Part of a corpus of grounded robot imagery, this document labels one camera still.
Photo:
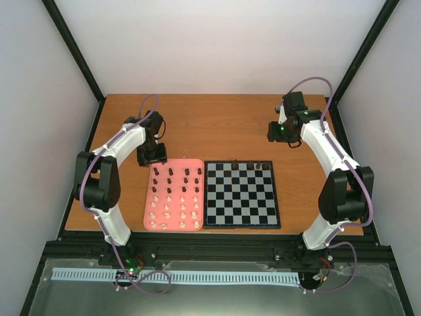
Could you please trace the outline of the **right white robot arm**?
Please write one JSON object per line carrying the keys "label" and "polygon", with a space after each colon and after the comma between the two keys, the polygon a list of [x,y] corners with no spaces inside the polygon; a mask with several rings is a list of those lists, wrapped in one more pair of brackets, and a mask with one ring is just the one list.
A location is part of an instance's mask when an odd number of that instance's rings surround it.
{"label": "right white robot arm", "polygon": [[268,140],[287,143],[290,148],[306,143],[326,175],[318,198],[319,214],[300,235],[292,255],[296,264],[313,267],[346,227],[371,224],[374,172],[348,155],[322,111],[305,105],[302,92],[285,94],[278,112],[279,119],[268,125]]}

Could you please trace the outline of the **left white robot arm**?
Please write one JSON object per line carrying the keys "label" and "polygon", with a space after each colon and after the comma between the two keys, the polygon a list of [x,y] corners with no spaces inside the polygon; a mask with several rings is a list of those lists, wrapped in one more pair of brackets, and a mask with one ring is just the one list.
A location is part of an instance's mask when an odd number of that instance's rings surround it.
{"label": "left white robot arm", "polygon": [[137,249],[128,243],[131,230],[118,205],[119,167],[132,152],[136,152],[141,167],[167,162],[165,145],[159,142],[159,130],[164,127],[165,121],[157,111],[147,111],[143,118],[129,117],[106,144],[76,157],[72,195],[99,223],[105,241],[116,246],[114,258],[123,265],[136,260]]}

